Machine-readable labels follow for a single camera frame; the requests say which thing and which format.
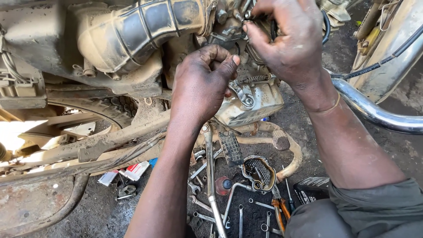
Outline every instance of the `engine side cover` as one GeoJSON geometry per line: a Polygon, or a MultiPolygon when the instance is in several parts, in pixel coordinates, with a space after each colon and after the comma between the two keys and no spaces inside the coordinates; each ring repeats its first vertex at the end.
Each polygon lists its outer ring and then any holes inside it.
{"type": "Polygon", "coordinates": [[[242,126],[259,121],[277,112],[283,107],[282,95],[275,83],[258,83],[251,87],[255,105],[247,110],[232,91],[230,98],[224,98],[216,118],[229,127],[242,126]]]}

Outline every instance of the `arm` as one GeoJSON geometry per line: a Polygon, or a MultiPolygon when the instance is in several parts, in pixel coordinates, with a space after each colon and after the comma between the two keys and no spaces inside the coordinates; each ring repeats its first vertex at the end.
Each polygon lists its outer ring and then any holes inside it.
{"type": "Polygon", "coordinates": [[[165,144],[125,238],[184,237],[191,151],[201,126],[216,114],[223,97],[229,96],[228,81],[239,62],[238,56],[208,45],[188,55],[176,68],[165,144]]]}
{"type": "Polygon", "coordinates": [[[260,0],[252,14],[273,14],[285,34],[270,43],[255,24],[244,25],[250,44],[304,104],[332,183],[351,189],[404,181],[401,170],[339,98],[321,66],[322,15],[315,1],[260,0]]]}

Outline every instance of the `left hand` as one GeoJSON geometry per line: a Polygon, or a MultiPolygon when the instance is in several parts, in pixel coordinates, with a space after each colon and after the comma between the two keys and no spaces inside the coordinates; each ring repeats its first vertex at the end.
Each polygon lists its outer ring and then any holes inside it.
{"type": "Polygon", "coordinates": [[[206,123],[224,96],[230,96],[228,82],[236,77],[239,63],[239,56],[216,44],[187,55],[176,68],[170,119],[191,121],[198,127],[206,123]]]}

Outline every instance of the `dirt ground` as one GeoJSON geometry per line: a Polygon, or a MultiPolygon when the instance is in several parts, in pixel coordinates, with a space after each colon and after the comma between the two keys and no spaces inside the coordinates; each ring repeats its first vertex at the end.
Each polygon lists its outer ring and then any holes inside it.
{"type": "MultiPolygon", "coordinates": [[[[352,34],[357,29],[355,21],[362,20],[369,5],[367,2],[361,3],[355,9],[351,10],[352,20],[348,22],[338,32],[330,37],[329,42],[323,48],[323,64],[334,72],[349,72],[356,53],[356,41],[352,34]]],[[[406,115],[423,115],[423,74],[421,69],[423,61],[420,60],[407,78],[402,81],[392,96],[380,104],[381,107],[395,113],[406,115]]],[[[288,180],[292,184],[308,176],[326,176],[322,164],[319,162],[319,154],[316,147],[316,138],[313,132],[311,122],[304,111],[299,99],[293,94],[292,90],[286,85],[281,84],[285,101],[285,107],[272,115],[270,121],[284,128],[302,147],[304,153],[304,162],[302,167],[288,180]]],[[[389,132],[380,129],[368,123],[365,123],[370,134],[376,142],[392,157],[400,166],[406,176],[414,177],[420,185],[423,185],[423,137],[404,135],[389,132]]],[[[291,159],[290,152],[277,151],[272,145],[242,145],[244,156],[261,155],[269,158],[270,163],[277,171],[282,169],[282,164],[287,165],[291,159]]],[[[192,167],[194,171],[200,167],[200,164],[192,167]]],[[[137,182],[137,192],[142,190],[147,183],[151,173],[151,167],[137,182]]],[[[227,176],[233,181],[240,181],[239,168],[228,168],[223,159],[216,162],[216,177],[227,176]]],[[[132,199],[115,201],[117,195],[116,183],[106,187],[97,183],[99,176],[91,177],[82,201],[76,209],[64,220],[56,225],[44,229],[43,231],[26,236],[27,238],[120,238],[123,237],[129,221],[135,210],[139,195],[132,199]]],[[[279,190],[282,196],[287,198],[286,186],[280,184],[279,190]]],[[[197,195],[197,199],[208,203],[206,199],[206,188],[197,195]]],[[[201,214],[211,216],[211,213],[191,203],[190,188],[187,195],[187,212],[191,217],[190,225],[198,238],[207,238],[211,223],[201,222],[192,216],[195,211],[201,214]]],[[[260,230],[260,225],[266,222],[266,208],[259,207],[248,202],[249,198],[256,201],[270,204],[271,194],[261,195],[258,193],[247,192],[238,189],[232,201],[229,217],[231,228],[228,229],[228,237],[238,237],[239,230],[239,212],[238,205],[244,206],[244,237],[265,237],[265,232],[260,230]]],[[[218,205],[223,213],[228,196],[218,196],[218,205]]],[[[274,213],[272,213],[271,227],[277,228],[274,213]]]]}

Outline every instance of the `screwdriver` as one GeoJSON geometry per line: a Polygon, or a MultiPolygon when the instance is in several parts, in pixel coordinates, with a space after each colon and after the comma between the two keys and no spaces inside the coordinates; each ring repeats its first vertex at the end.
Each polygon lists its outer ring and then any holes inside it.
{"type": "Polygon", "coordinates": [[[289,191],[288,179],[285,178],[285,182],[286,182],[286,189],[288,190],[288,196],[289,196],[289,210],[290,210],[289,212],[290,214],[292,214],[295,210],[294,201],[292,201],[291,192],[289,191]]]}

